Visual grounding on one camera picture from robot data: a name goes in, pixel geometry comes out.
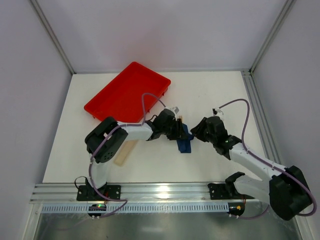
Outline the orange plastic fork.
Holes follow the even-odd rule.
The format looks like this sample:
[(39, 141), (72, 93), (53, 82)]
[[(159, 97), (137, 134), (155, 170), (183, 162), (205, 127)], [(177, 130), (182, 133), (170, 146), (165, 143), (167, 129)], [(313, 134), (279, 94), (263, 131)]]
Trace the orange plastic fork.
[(179, 115), (178, 116), (178, 122), (183, 125), (183, 116), (182, 115)]

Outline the dark blue paper napkin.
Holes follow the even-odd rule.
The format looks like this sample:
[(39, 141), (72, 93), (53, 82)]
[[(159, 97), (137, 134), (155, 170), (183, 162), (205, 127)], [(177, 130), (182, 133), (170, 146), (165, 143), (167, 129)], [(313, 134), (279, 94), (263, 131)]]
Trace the dark blue paper napkin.
[(194, 139), (194, 136), (190, 133), (188, 126), (186, 124), (182, 124), (182, 128), (184, 130), (184, 133), (187, 135), (187, 139), (178, 139), (177, 147), (180, 153), (182, 154), (191, 154), (192, 148), (191, 148), (191, 141)]

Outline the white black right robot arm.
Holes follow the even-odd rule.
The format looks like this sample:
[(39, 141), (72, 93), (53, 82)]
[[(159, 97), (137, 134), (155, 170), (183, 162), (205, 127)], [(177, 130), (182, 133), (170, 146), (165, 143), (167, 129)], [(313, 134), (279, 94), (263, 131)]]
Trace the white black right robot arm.
[(288, 221), (313, 204), (310, 189), (302, 171), (284, 167), (269, 159), (255, 156), (243, 140), (228, 134), (218, 116), (205, 117), (191, 129), (198, 140), (211, 143), (216, 152), (254, 173), (258, 179), (236, 172), (225, 179), (225, 189), (231, 198), (241, 195), (268, 204), (283, 220)]

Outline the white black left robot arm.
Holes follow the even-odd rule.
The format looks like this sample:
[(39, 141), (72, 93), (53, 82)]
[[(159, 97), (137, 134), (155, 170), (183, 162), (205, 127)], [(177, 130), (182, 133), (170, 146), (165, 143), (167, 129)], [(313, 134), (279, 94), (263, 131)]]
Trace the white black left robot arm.
[(116, 121), (107, 117), (85, 138), (86, 150), (90, 154), (88, 182), (101, 188), (107, 182), (107, 162), (117, 155), (125, 142), (153, 141), (164, 135), (170, 141), (187, 140), (182, 120), (177, 117), (177, 107), (164, 108), (154, 119), (141, 123)]

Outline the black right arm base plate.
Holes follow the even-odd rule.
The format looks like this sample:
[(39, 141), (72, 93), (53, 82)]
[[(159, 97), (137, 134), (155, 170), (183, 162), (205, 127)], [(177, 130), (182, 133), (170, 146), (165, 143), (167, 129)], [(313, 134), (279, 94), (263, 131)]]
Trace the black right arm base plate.
[(207, 185), (209, 196), (211, 200), (252, 200), (249, 195), (242, 195), (239, 193), (229, 193), (225, 183), (209, 183)]

